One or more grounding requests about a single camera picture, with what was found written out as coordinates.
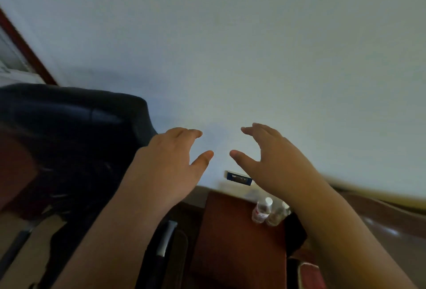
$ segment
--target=forearm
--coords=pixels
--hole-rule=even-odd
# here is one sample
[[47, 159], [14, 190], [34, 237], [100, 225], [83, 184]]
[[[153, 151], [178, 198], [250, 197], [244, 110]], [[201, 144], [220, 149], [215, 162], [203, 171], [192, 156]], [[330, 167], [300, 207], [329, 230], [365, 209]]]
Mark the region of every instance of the forearm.
[[325, 278], [336, 287], [415, 288], [352, 207], [323, 179], [294, 201], [294, 209]]
[[134, 288], [146, 247], [166, 214], [152, 200], [122, 183], [53, 288]]

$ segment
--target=person's left hand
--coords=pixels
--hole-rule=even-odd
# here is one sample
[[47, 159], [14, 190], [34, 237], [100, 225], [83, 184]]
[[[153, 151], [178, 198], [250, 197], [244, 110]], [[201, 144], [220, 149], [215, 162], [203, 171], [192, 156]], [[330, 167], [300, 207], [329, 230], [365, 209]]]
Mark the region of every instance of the person's left hand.
[[189, 151], [202, 135], [199, 130], [173, 128], [154, 136], [136, 152], [120, 188], [172, 208], [195, 188], [213, 158], [213, 151], [206, 151], [189, 164]]

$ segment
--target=bottle label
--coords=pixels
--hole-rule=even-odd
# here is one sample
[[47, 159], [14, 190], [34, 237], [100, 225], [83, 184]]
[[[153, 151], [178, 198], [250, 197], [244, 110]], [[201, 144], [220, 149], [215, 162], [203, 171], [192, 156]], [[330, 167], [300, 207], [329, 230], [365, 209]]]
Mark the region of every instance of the bottle label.
[[256, 209], [254, 211], [255, 211], [256, 215], [259, 216], [260, 218], [266, 218], [266, 217], [269, 216], [269, 214], [265, 214], [265, 213], [259, 212], [259, 210], [257, 209], [257, 207], [256, 207]]

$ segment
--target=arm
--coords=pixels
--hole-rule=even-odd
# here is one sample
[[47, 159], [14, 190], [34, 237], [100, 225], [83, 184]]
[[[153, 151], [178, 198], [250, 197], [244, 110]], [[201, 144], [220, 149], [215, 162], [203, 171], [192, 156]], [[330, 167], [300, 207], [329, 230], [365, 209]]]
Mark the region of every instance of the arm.
[[257, 141], [261, 160], [237, 150], [231, 157], [297, 213], [328, 288], [415, 288], [352, 207], [290, 141], [267, 125], [254, 123], [242, 132]]
[[148, 243], [165, 214], [196, 186], [213, 157], [191, 165], [198, 130], [174, 128], [139, 149], [116, 194], [55, 282], [61, 288], [134, 288]]

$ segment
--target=water bottle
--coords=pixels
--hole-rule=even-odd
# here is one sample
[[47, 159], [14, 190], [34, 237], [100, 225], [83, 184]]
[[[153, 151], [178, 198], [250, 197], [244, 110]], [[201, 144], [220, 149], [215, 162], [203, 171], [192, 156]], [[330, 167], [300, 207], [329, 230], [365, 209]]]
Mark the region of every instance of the water bottle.
[[277, 226], [289, 214], [290, 207], [285, 202], [282, 202], [281, 206], [269, 214], [268, 218], [266, 219], [266, 224], [269, 226]]
[[257, 202], [256, 207], [253, 210], [251, 219], [255, 223], [263, 223], [264, 220], [269, 216], [272, 207], [272, 198], [266, 197]]

